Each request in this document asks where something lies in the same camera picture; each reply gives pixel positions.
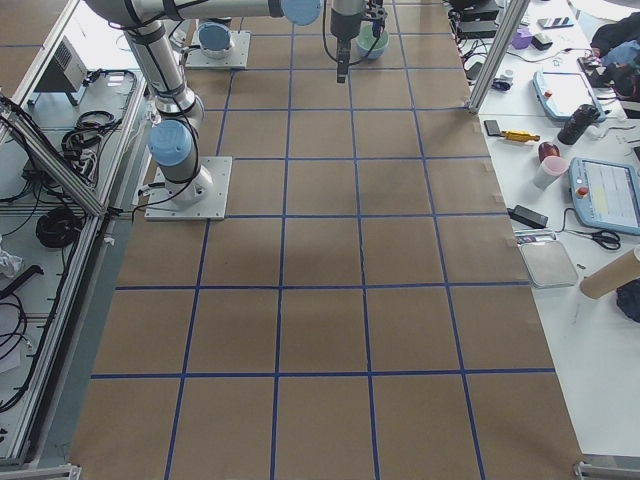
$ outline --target purple object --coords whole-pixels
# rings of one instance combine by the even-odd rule
[[[517,50],[522,50],[531,45],[531,40],[533,39],[533,35],[529,31],[527,27],[519,28],[516,32],[516,36],[511,40],[511,45],[513,48]]]

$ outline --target scissors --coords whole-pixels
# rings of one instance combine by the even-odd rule
[[[590,238],[605,250],[620,250],[620,235],[611,230],[598,230],[597,232],[580,232],[578,230],[565,230],[579,237]]]

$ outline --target person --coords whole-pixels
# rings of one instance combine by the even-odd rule
[[[629,118],[640,118],[640,12],[600,27],[591,51],[606,70],[603,80],[613,89]]]
[[[640,12],[600,27],[591,40],[591,50],[605,67],[633,60],[640,54]]]

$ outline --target cardboard tube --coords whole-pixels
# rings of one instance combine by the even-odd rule
[[[605,265],[580,283],[587,297],[600,298],[622,285],[640,277],[640,245]]]

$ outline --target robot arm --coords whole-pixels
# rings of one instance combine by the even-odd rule
[[[91,9],[124,31],[163,120],[152,129],[149,149],[165,176],[168,200],[193,204],[207,195],[211,178],[201,168],[197,132],[204,119],[202,101],[187,86],[184,72],[160,20],[221,17],[287,17],[297,25],[315,21],[322,0],[85,0]],[[382,0],[333,0],[331,32],[338,39],[338,82],[350,66],[351,40],[362,21],[384,13]]]
[[[363,21],[372,22],[373,36],[380,38],[386,19],[382,7],[383,0],[334,0],[331,8],[331,33],[338,45],[336,58],[338,64],[338,83],[344,83],[349,73],[351,60],[351,40],[360,33]]]

